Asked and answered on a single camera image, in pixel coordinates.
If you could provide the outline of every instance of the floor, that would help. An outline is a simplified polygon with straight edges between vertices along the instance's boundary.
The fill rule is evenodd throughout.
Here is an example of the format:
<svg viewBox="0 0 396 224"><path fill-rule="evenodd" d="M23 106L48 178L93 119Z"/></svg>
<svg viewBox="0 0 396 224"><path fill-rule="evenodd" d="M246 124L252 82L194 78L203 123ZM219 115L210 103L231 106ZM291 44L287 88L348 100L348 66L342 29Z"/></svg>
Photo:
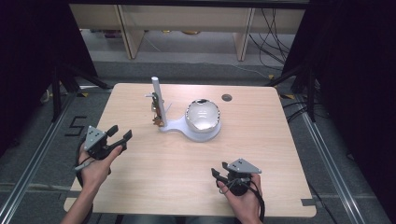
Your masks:
<svg viewBox="0 0 396 224"><path fill-rule="evenodd" d="M243 62L236 60L233 36L227 33L201 32L198 35L186 35L180 31L148 31L145 33L137 57L133 60L128 59L121 38L105 38L103 33L94 33L90 30L82 30L81 34L86 41L92 60L98 66L101 66L101 63L156 63L161 68L161 64L164 63L222 64L224 65L222 68L230 66L235 70L248 70L258 77L269 78L258 68L268 66L268 69L274 69L274 74L279 74L276 69L280 69L281 62L284 61L278 49L266 47L278 59L258 50L252 39L261 45L262 37L265 38L265 35L259 36L258 34L253 34L252 39L249 40L247 56ZM282 44L286 46L282 47L284 51L290 48L293 38L294 35L279 36ZM268 42L271 46L277 45L273 38L269 38ZM289 84L290 81L281 85L279 92L285 95L290 93ZM90 106L98 108L99 112L95 116L100 118L100 111L105 107L107 97L108 93L92 94L93 103L90 103L91 105L87 105L81 97L77 97L73 102L74 111L70 112L70 115L66 115L65 119L72 119L76 115L84 113ZM288 101L287 98L284 98L281 102L283 105L288 105L295 101ZM297 105L285 107L285 116L291 119L293 113L298 109L301 108ZM298 148L307 180L312 186L315 186L311 190L317 201L318 213L313 218L269 218L267 223L335 223L330 214L334 215L338 223L390 223L370 187L364 181L359 167L346 156L347 148L343 145L331 120L327 118L325 108L319 108L316 112L318 120L315 124L310 123L306 114L302 114L290 121L290 130ZM25 127L21 139L27 140L21 141L21 144L17 146L23 150L11 149L0 159L1 202L4 203L8 199L13 186L27 172L25 169L35 156L36 149L41 146L41 140L46 136L47 130L52 128L52 124L49 122L51 118L48 114L51 114L51 101L38 108L32 121ZM88 122L95 123L96 120L88 120ZM65 128L61 127L60 132L64 138L70 129L66 127L68 123L62 125ZM314 136L318 135L326 139L324 143L314 139ZM67 139L57 139L57 136L51 141L64 146L71 144ZM326 161L328 153L331 157L330 162ZM13 217L10 223L56 223L62 218L64 198L71 185L70 178L73 179L73 176L61 174L63 170L71 169L70 164L65 161L72 161L74 153L62 152L61 155L65 157L65 160L57 159L60 154L61 152L56 149L43 152L42 163L38 163L36 175L29 180L31 183L19 202L19 207L11 212ZM341 179L330 174L332 168L336 173L339 173ZM59 173L56 181L51 177L54 172L55 174ZM340 195L340 192L349 193L351 198L346 196L346 200L343 200L344 196ZM348 208L349 203L357 204L358 211L355 212L361 213L362 221L359 217L354 219L356 214L351 214L354 210ZM92 217L92 223L114 223L115 220L115 215L94 214Z"/></svg>

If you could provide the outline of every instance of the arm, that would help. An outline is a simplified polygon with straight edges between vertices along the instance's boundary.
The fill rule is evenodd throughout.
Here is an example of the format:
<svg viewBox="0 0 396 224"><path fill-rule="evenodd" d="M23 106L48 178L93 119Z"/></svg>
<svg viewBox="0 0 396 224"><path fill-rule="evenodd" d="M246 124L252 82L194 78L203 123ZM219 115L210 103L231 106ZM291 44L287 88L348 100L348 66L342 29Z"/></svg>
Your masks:
<svg viewBox="0 0 396 224"><path fill-rule="evenodd" d="M100 186L107 178L111 162L120 155L121 150L122 147L118 146L102 161L93 161L89 166L81 170L84 186L78 198L64 216L61 222L62 224L81 223L84 220L91 209L93 199L99 191ZM86 151L82 149L80 151L79 161L83 161L89 157Z"/></svg>
<svg viewBox="0 0 396 224"><path fill-rule="evenodd" d="M262 185L260 176L257 174L251 175L251 181L257 185L259 188L260 195L262 195ZM235 216L243 223L243 224L261 224L262 222L259 219L260 213L260 204L254 193L248 190L244 195L235 196L233 195L222 182L218 181L218 185L222 192L226 192L224 195L228 200ZM256 187L250 183L250 186L253 189Z"/></svg>

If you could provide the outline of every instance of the gray floor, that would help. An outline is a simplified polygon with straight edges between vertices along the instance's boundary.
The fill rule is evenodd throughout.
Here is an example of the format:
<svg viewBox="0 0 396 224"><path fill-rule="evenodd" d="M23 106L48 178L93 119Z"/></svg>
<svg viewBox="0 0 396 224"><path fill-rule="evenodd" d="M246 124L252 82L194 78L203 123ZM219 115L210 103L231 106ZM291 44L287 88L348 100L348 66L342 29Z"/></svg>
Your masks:
<svg viewBox="0 0 396 224"><path fill-rule="evenodd" d="M268 81L268 75L276 77L280 75L277 70L265 68L262 62L274 67L279 67L281 64L268 56L260 55L252 41L248 43L246 59L243 62L238 62L232 34L202 32L198 35L185 35L178 31L167 34L161 31L149 31L146 32L134 60L127 58L120 38L105 38L102 33L91 33L89 30L83 30L81 34L86 40L99 77L109 84L146 82L145 78L161 74L166 76L164 82L172 83L262 85ZM258 35L253 35L253 37L261 43ZM290 46L293 41L293 35L281 35L279 38L287 46ZM270 48L269 50L280 56L278 51ZM139 71L133 72L132 66L135 66ZM227 80L227 77L232 77L233 80ZM249 83L236 77L249 79ZM279 84L278 92L280 94L291 93L291 83L292 78ZM69 127L75 116L87 117L77 120L75 123L77 125L97 124L109 94L104 91L93 91L89 93L88 97L74 99L70 105L72 109L69 109L64 115L60 129L48 152L44 155L43 161L10 223L58 223L62 219L65 213L63 210L64 198L74 180L71 169L76 143L79 139L65 135L78 132L77 129ZM295 102L292 99L281 99L282 105ZM0 199L2 203L11 192L12 186L22 176L25 167L51 125L51 109L51 101L40 106L31 117L30 123L24 128L24 132L20 136L21 144L10 148L0 159ZM291 115L298 109L298 105L286 107L285 116ZM332 153L336 166L346 181L366 223L390 223L370 186L364 180L359 167L354 161L347 158L347 148L331 119L327 118L329 115L326 110L319 105L315 111L317 125L325 139L325 144ZM346 208L340 200L302 116L290 123L290 131L307 181L318 192L338 223L353 223L350 221ZM268 217L266 223L332 223L322 204L318 203L317 209L317 215L312 218ZM116 215L94 214L91 223L114 223L115 220Z"/></svg>

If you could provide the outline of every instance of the finger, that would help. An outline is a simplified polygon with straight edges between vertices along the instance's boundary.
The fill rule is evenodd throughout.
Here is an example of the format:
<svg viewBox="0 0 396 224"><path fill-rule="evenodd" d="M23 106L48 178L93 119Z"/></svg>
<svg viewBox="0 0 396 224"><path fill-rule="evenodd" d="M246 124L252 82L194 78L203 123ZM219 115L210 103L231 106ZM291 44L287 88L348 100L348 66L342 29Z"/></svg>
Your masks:
<svg viewBox="0 0 396 224"><path fill-rule="evenodd" d="M221 181L218 181L219 188L221 192L224 194L224 196L227 198L228 201L232 200L232 197L234 196L228 189L228 187Z"/></svg>
<svg viewBox="0 0 396 224"><path fill-rule="evenodd" d="M117 146L105 158L105 161L108 162L108 164L111 164L111 162L113 162L120 155L121 151L122 151L122 146Z"/></svg>
<svg viewBox="0 0 396 224"><path fill-rule="evenodd" d="M262 179L258 174L251 174L251 181L254 182L258 188L260 195L262 195ZM253 183L250 183L252 188L256 188Z"/></svg>

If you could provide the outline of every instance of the table top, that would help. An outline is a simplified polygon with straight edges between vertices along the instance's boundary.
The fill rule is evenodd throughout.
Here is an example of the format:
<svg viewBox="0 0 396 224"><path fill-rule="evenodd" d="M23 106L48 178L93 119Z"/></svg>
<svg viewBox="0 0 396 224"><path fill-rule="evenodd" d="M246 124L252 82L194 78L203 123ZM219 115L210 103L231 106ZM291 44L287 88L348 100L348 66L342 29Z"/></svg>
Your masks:
<svg viewBox="0 0 396 224"><path fill-rule="evenodd" d="M111 144L128 131L134 137L116 158L112 174L94 200L94 212L178 216L233 216L219 193L211 168L239 158L262 170L267 217L313 217L312 199L276 89L271 87L161 84L168 120L181 118L195 99L213 101L220 110L221 130L205 143L182 133L161 133L153 125L151 84L117 84L98 129L119 125ZM222 100L230 94L230 102ZM72 191L79 191L77 180ZM75 198L67 198L68 210Z"/></svg>

